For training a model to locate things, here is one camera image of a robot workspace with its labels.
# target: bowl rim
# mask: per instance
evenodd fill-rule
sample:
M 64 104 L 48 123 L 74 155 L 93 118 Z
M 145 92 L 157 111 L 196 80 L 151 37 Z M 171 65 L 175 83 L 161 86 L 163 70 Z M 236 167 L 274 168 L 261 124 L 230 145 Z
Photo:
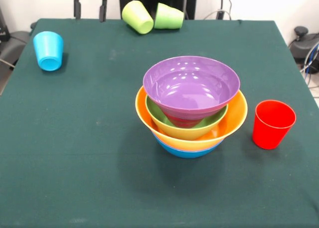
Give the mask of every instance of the bowl rim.
M 151 99 L 153 102 L 155 102 L 155 103 L 156 103 L 157 105 L 159 105 L 159 106 L 162 106 L 162 107 L 164 107 L 164 108 L 167 108 L 167 109 L 173 110 L 173 111 L 176 111 L 176 110 L 179 110 L 179 111 L 203 111 L 203 110 L 207 110 L 207 109 L 209 109 L 209 110 L 210 110 L 210 109 L 214 110 L 214 108 L 216 108 L 216 107 L 219 107 L 219 106 L 223 106 L 223 105 L 225 105 L 225 104 L 228 104 L 228 102 L 229 102 L 231 99 L 233 99 L 234 96 L 236 96 L 237 92 L 238 92 L 239 89 L 240 89 L 240 78 L 239 78 L 238 74 L 234 71 L 234 69 L 232 69 L 230 66 L 228 66 L 227 64 L 225 64 L 225 63 L 223 63 L 223 62 L 221 62 L 221 61 L 215 60 L 215 59 L 210 58 L 210 57 L 203 57 L 203 56 L 193 56 L 193 55 L 176 56 L 176 57 L 170 57 L 170 58 L 164 59 L 164 60 L 162 60 L 162 61 L 159 61 L 158 63 L 156 63 L 156 64 L 154 64 L 152 67 L 150 67 L 150 68 L 146 71 L 146 73 L 144 74 L 144 76 L 143 76 L 143 86 L 144 86 L 144 84 L 145 84 L 146 76 L 147 76 L 148 73 L 150 73 L 150 70 L 151 70 L 152 68 L 154 68 L 155 66 L 157 66 L 157 65 L 159 65 L 159 64 L 161 64 L 161 63 L 163 63 L 163 62 L 166 62 L 166 61 L 168 61 L 168 60 L 173 60 L 173 59 L 176 59 L 176 58 L 184 58 L 184 57 L 209 59 L 209 60 L 212 60 L 212 61 L 217 62 L 217 63 L 219 63 L 219 64 L 222 64 L 223 66 L 226 66 L 228 69 L 230 69 L 230 71 L 232 71 L 232 72 L 235 74 L 235 77 L 236 77 L 237 80 L 238 80 L 238 87 L 236 88 L 236 92 L 235 92 L 230 98 L 228 98 L 227 100 L 225 100 L 224 102 L 219 103 L 219 104 L 217 104 L 217 105 L 215 105 L 215 106 L 210 106 L 210 107 L 205 107 L 205 108 L 190 108 L 190 109 L 187 108 L 187 109 L 186 109 L 186 108 L 179 108 L 179 107 L 168 106 L 168 105 L 165 105 L 165 104 L 163 104 L 163 103 L 161 103 L 161 102 L 156 101 L 156 99 L 154 99 L 152 96 L 150 96 L 150 95 L 147 93 L 147 95 L 150 97 L 150 99 Z
M 172 146 L 169 146 L 169 145 L 166 144 L 164 141 L 162 141 L 156 134 L 154 134 L 153 132 L 152 132 L 152 134 L 154 135 L 154 137 L 155 137 L 155 139 L 157 140 L 157 142 L 163 143 L 166 147 L 168 147 L 168 148 L 170 148 L 170 149 L 173 149 L 173 150 L 175 150 L 175 151 L 178 151 L 178 152 L 183 152 L 183 153 L 207 152 L 207 151 L 209 151 L 209 150 L 211 150 L 211 149 L 216 148 L 218 145 L 220 145 L 220 144 L 224 141 L 224 139 L 222 139 L 220 142 L 218 142 L 218 143 L 216 143 L 215 145 L 211 146 L 210 148 L 206 148 L 206 149 L 204 149 L 204 150 L 199 150 L 199 151 L 183 151 L 183 150 L 174 148 L 174 147 L 172 147 Z
M 182 140 L 182 139 L 177 139 L 177 138 L 174 138 L 174 137 L 170 137 L 166 134 L 163 134 L 162 132 L 159 132 L 157 130 L 155 130 L 153 127 L 150 127 L 145 121 L 144 119 L 142 118 L 141 114 L 140 114 L 140 111 L 138 110 L 138 97 L 139 97 L 139 94 L 141 93 L 142 89 L 144 89 L 144 86 L 140 87 L 136 97 L 135 97 L 135 110 L 140 118 L 140 120 L 151 130 L 151 132 L 155 132 L 155 134 L 159 133 L 161 134 L 162 136 L 170 139 L 170 140 L 173 140 L 173 141 L 177 141 L 177 142 L 186 142 L 186 143 L 194 143 L 194 144 L 201 144 L 201 143 L 206 143 L 206 142 L 214 142 L 214 141 L 217 141 L 217 140 L 220 140 L 220 139 L 224 139 L 228 136 L 230 136 L 231 134 L 233 134 L 234 132 L 236 132 L 242 125 L 243 123 L 245 122 L 246 120 L 246 117 L 247 117 L 247 113 L 248 113 L 248 105 L 247 105 L 247 100 L 244 96 L 244 94 L 242 93 L 241 90 L 238 90 L 237 93 L 240 94 L 240 96 L 243 98 L 243 101 L 244 101 L 244 116 L 241 120 L 241 122 L 229 133 L 227 134 L 224 134 L 223 136 L 220 136 L 220 137 L 216 137 L 216 138 L 213 138 L 213 139 L 209 139 L 209 140 L 200 140 L 200 141 L 189 141 L 189 140 Z
M 150 109 L 149 109 L 149 107 L 148 107 L 148 104 L 147 104 L 148 98 L 151 100 L 151 98 L 148 96 L 148 94 L 146 94 L 146 97 L 145 97 L 145 107 L 146 107 L 146 109 L 147 109 L 147 111 L 148 111 L 148 113 L 149 113 L 149 115 L 151 116 L 152 119 L 155 119 L 157 122 L 161 123 L 162 125 L 164 125 L 164 126 L 166 126 L 166 127 L 174 128 L 175 130 L 184 131 L 184 132 L 188 132 L 188 131 L 200 131 L 200 130 L 204 130 L 205 128 L 208 128 L 208 127 L 210 127 L 210 126 L 216 126 L 216 125 L 226 116 L 227 111 L 228 111 L 228 104 L 226 104 L 226 106 L 223 106 L 223 107 L 221 108 L 221 110 L 222 110 L 222 109 L 224 109 L 224 108 L 226 107 L 226 108 L 225 108 L 225 111 L 224 111 L 224 113 L 223 113 L 223 115 L 222 115 L 217 121 L 215 121 L 215 122 L 213 122 L 213 123 L 211 123 L 211 124 L 209 124 L 209 125 L 207 125 L 207 126 L 204 126 L 204 127 L 198 127 L 198 128 L 173 127 L 173 126 L 170 126 L 170 125 L 165 124 L 164 122 L 160 121 L 159 119 L 157 119 L 157 118 L 152 114 L 152 112 L 150 111 Z

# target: bowl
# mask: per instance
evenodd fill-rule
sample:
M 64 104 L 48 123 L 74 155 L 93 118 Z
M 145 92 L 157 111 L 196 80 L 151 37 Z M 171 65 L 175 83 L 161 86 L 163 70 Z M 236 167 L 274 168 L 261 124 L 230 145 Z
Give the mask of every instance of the bowl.
M 146 93 L 176 126 L 191 127 L 222 109 L 238 92 L 238 75 L 207 57 L 161 61 L 144 75 Z
M 196 152 L 189 152 L 189 151 L 182 151 L 182 150 L 178 150 L 175 149 L 173 147 L 170 147 L 168 145 L 166 145 L 164 142 L 162 142 L 155 134 L 153 134 L 156 138 L 156 140 L 159 142 L 159 144 L 165 149 L 167 150 L 169 153 L 171 153 L 174 156 L 180 157 L 180 158 L 197 158 L 197 157 L 202 157 L 208 153 L 210 153 L 211 151 L 213 151 L 222 141 L 220 141 L 219 143 L 217 143 L 216 145 L 202 150 L 202 151 L 196 151 Z
M 157 127 L 162 129 L 167 135 L 182 140 L 195 140 L 211 131 L 211 129 L 216 126 L 226 115 L 228 108 L 228 105 L 224 106 L 216 114 L 205 117 L 196 126 L 187 129 L 174 126 L 160 110 L 160 108 L 148 96 L 146 96 L 145 105 L 148 113 Z
M 139 89 L 135 99 L 135 109 L 141 121 L 168 146 L 182 151 L 200 151 L 208 149 L 235 131 L 244 123 L 247 116 L 247 102 L 241 91 L 231 99 L 228 103 L 228 111 L 224 118 L 206 133 L 204 136 L 194 141 L 181 140 L 166 135 L 153 122 L 145 105 L 146 92 L 143 86 Z

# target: green cup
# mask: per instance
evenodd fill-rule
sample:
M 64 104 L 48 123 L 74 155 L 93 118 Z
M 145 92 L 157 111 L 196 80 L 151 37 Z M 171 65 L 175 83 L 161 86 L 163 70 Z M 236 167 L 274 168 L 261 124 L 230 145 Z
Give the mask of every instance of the green cup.
M 176 8 L 158 3 L 155 25 L 157 29 L 179 29 L 183 25 L 184 13 Z
M 150 32 L 154 21 L 141 1 L 134 0 L 125 5 L 122 10 L 123 20 L 140 34 Z

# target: yellow bowl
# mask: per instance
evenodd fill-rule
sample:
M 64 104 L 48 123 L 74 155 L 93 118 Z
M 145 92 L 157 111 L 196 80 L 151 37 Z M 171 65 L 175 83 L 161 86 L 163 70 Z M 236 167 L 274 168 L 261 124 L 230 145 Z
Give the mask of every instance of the yellow bowl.
M 166 145 L 182 151 L 200 151 L 208 149 L 228 137 L 244 123 L 247 116 L 247 102 L 241 91 L 228 103 L 228 112 L 217 126 L 195 141 L 181 140 L 165 135 L 153 122 L 145 105 L 146 92 L 143 86 L 135 99 L 135 109 L 141 121 Z
M 195 140 L 211 131 L 226 115 L 228 109 L 228 105 L 226 105 L 219 112 L 205 117 L 192 128 L 179 128 L 169 121 L 161 109 L 148 96 L 145 98 L 145 106 L 158 128 L 162 129 L 167 135 L 182 140 Z

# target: cup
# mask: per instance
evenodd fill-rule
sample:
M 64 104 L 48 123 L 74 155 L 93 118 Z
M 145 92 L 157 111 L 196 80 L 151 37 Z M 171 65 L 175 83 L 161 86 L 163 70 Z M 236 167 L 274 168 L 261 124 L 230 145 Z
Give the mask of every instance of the cup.
M 154 21 L 142 2 L 134 0 L 125 5 L 122 10 L 123 20 L 140 34 L 146 34 L 153 29 Z
M 41 69 L 55 71 L 61 67 L 63 38 L 55 32 L 45 31 L 33 38 L 36 60 Z
M 295 124 L 297 116 L 287 104 L 266 100 L 255 110 L 253 141 L 263 149 L 275 149 Z
M 184 21 L 184 13 L 176 8 L 158 3 L 155 25 L 157 29 L 179 29 Z

